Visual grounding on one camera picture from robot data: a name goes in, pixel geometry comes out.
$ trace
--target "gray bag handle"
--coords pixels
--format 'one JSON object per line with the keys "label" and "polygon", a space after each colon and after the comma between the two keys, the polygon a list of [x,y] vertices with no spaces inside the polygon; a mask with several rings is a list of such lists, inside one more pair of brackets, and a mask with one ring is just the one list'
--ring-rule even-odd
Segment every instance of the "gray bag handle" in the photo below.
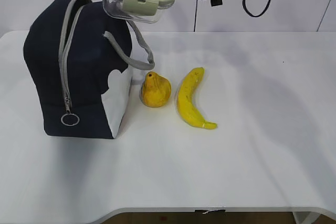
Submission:
{"label": "gray bag handle", "polygon": [[151,48],[148,46],[148,44],[146,43],[146,41],[142,37],[141,32],[138,29],[138,27],[135,25],[135,23],[131,20],[127,20],[127,22],[130,24],[130,26],[134,30],[135,35],[136,35],[136,40],[138,41],[140,47],[145,49],[145,51],[147,52],[148,63],[143,62],[143,61],[139,61],[139,60],[134,60],[134,59],[128,57],[124,53],[122,48],[119,46],[118,42],[116,41],[116,39],[114,38],[112,33],[110,33],[109,31],[105,31],[104,37],[110,42],[110,44],[115,49],[115,51],[120,56],[120,58],[123,59],[128,65],[130,65],[134,68],[140,69],[140,70],[152,70],[155,67],[155,62],[154,62],[153,52],[152,52]]}

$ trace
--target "yellow banana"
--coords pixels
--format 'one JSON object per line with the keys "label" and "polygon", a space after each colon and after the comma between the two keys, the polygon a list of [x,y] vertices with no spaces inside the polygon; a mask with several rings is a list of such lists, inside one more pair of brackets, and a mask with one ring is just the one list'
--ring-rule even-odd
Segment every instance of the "yellow banana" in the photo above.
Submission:
{"label": "yellow banana", "polygon": [[184,78],[177,95],[177,110],[183,120],[193,127],[212,130],[216,123],[207,122],[193,104],[193,93],[202,81],[204,68],[194,68]]}

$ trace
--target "lunch bag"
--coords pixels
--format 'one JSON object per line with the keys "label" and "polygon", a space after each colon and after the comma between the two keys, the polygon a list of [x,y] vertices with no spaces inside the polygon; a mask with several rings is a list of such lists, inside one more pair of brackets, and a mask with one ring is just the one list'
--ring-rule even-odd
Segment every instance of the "lunch bag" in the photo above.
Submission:
{"label": "lunch bag", "polygon": [[115,138],[125,113],[132,67],[151,70],[153,54],[132,21],[148,62],[130,58],[125,20],[108,16],[101,2],[55,0],[32,24],[24,59],[50,136]]}

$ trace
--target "gray zipper trim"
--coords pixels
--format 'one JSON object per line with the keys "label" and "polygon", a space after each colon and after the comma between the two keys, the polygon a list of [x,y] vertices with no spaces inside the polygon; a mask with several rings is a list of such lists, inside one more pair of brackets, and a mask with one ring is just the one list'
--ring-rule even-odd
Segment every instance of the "gray zipper trim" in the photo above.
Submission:
{"label": "gray zipper trim", "polygon": [[64,20],[63,20],[63,25],[62,25],[62,31],[61,31],[61,37],[60,37],[60,42],[59,42],[59,49],[58,49],[58,62],[59,64],[62,61],[62,54],[63,54],[63,50],[64,50],[64,46],[65,46],[65,40],[66,40],[66,36],[67,36],[67,28],[68,28],[68,23],[69,23],[69,19],[71,16],[71,11],[75,5],[77,0],[71,0],[67,10],[65,12],[64,15]]}
{"label": "gray zipper trim", "polygon": [[[80,121],[79,116],[71,112],[72,104],[71,104],[71,96],[70,96],[70,89],[69,89],[67,62],[68,62],[69,51],[70,51],[70,47],[72,43],[72,38],[74,37],[74,33],[75,33],[76,24],[78,22],[80,12],[84,8],[84,6],[81,6],[76,12],[74,21],[71,25],[71,29],[69,32],[68,40],[66,41],[67,28],[68,28],[71,12],[72,12],[72,9],[76,1],[77,0],[71,0],[65,12],[61,35],[60,35],[59,51],[58,51],[59,72],[60,72],[60,77],[61,77],[63,98],[64,98],[64,104],[65,104],[65,109],[66,109],[66,113],[61,117],[61,122],[65,126],[75,126]],[[74,116],[76,118],[76,122],[73,124],[67,124],[64,121],[65,117],[67,116]]]}
{"label": "gray zipper trim", "polygon": [[69,33],[68,41],[64,47],[64,51],[62,54],[61,58],[61,65],[60,65],[60,73],[61,73],[61,81],[62,81],[62,89],[64,92],[64,102],[66,105],[66,110],[67,112],[70,112],[71,109],[71,96],[70,96],[70,89],[69,89],[69,80],[68,80],[68,56],[69,56],[69,51],[72,43],[72,38],[74,37],[75,29],[76,29],[76,24],[79,19],[80,12],[83,10],[84,6],[81,6],[74,18],[74,21],[71,26],[71,30]]}

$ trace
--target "banana tip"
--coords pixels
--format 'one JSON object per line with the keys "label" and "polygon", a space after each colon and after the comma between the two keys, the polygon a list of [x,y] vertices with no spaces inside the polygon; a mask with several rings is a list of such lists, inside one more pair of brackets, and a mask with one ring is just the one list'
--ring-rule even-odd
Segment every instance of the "banana tip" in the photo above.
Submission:
{"label": "banana tip", "polygon": [[205,122],[203,124],[203,128],[205,128],[207,130],[213,130],[213,129],[217,128],[217,123]]}

